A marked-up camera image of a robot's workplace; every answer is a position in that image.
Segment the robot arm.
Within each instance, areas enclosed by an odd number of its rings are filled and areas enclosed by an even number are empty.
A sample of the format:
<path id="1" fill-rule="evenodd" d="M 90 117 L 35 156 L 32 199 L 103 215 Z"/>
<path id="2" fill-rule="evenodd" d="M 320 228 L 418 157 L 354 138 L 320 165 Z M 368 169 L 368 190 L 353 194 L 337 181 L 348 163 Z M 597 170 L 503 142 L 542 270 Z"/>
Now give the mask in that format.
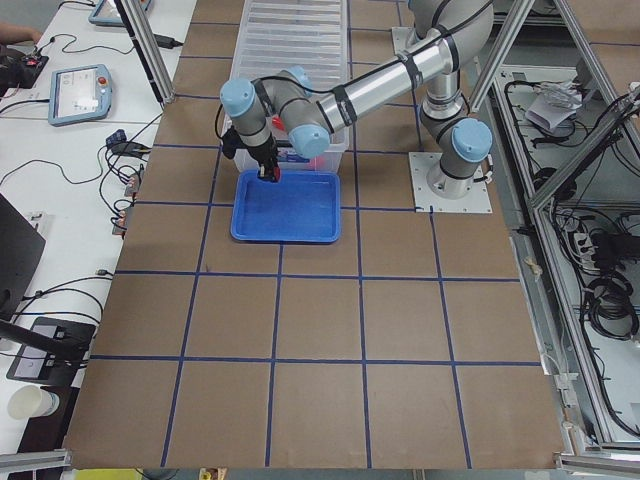
<path id="1" fill-rule="evenodd" d="M 259 179 L 280 179 L 278 146 L 268 125 L 278 117 L 297 154 L 323 154 L 333 134 L 355 124 L 396 97 L 420 86 L 426 94 L 420 120 L 442 150 L 434 190 L 454 197 L 472 181 L 489 154 L 492 134 L 471 117 L 460 86 L 460 70 L 486 43 L 494 20 L 490 1 L 411 1 L 410 41 L 385 63 L 327 91 L 314 91 L 299 66 L 275 75 L 228 80 L 220 93 L 221 111 L 231 120 L 221 137 L 225 157 L 246 150 L 257 162 Z"/>

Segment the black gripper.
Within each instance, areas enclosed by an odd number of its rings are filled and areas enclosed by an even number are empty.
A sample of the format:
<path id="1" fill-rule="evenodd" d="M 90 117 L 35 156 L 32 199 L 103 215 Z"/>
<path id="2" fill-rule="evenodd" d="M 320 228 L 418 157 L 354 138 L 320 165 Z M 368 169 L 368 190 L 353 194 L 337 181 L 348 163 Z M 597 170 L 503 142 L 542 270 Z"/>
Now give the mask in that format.
<path id="1" fill-rule="evenodd" d="M 280 168 L 277 163 L 278 147 L 275 142 L 264 142 L 259 146 L 249 147 L 250 156 L 258 162 L 259 178 L 266 178 L 268 170 L 269 181 L 277 183 L 280 181 Z"/>

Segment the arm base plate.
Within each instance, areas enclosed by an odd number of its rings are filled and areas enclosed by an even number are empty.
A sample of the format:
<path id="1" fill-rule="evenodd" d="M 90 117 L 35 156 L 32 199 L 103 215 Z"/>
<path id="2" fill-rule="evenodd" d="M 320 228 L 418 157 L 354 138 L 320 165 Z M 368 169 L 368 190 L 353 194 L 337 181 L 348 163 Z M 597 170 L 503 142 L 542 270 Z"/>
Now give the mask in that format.
<path id="1" fill-rule="evenodd" d="M 413 27 L 393 27 L 391 29 L 394 55 L 405 61 L 410 55 L 417 55 L 427 37 L 420 38 Z"/>
<path id="2" fill-rule="evenodd" d="M 410 152 L 414 209 L 422 213 L 492 214 L 488 192 L 491 174 L 477 164 L 474 176 L 448 177 L 441 169 L 440 152 Z"/>

